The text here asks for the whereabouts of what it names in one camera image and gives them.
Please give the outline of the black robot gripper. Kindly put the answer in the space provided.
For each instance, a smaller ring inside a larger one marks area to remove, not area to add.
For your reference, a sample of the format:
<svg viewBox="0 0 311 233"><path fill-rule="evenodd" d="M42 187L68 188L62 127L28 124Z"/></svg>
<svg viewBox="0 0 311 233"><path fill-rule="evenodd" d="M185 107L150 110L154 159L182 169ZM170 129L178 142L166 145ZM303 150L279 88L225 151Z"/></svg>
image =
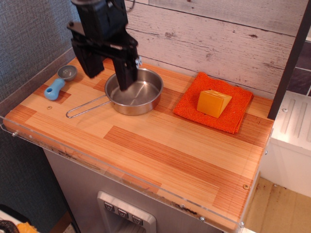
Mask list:
<svg viewBox="0 0 311 233"><path fill-rule="evenodd" d="M127 14L123 0L73 0L79 22L70 22L72 47L84 73L94 78L104 71L103 59L113 60L121 91L138 78L141 57L138 42L126 31Z"/></svg>

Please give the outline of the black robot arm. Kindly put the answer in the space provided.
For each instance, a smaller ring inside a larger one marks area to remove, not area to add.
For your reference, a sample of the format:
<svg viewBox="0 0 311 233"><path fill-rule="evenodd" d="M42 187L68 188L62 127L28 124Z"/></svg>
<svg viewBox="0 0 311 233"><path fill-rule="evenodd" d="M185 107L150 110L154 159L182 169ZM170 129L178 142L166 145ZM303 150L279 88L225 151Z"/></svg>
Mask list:
<svg viewBox="0 0 311 233"><path fill-rule="evenodd" d="M70 22L71 44L85 74L94 78L104 71L103 60L113 61L121 91L125 91L138 78L141 58L138 42L126 31L127 13L122 0L74 0L80 17Z"/></svg>

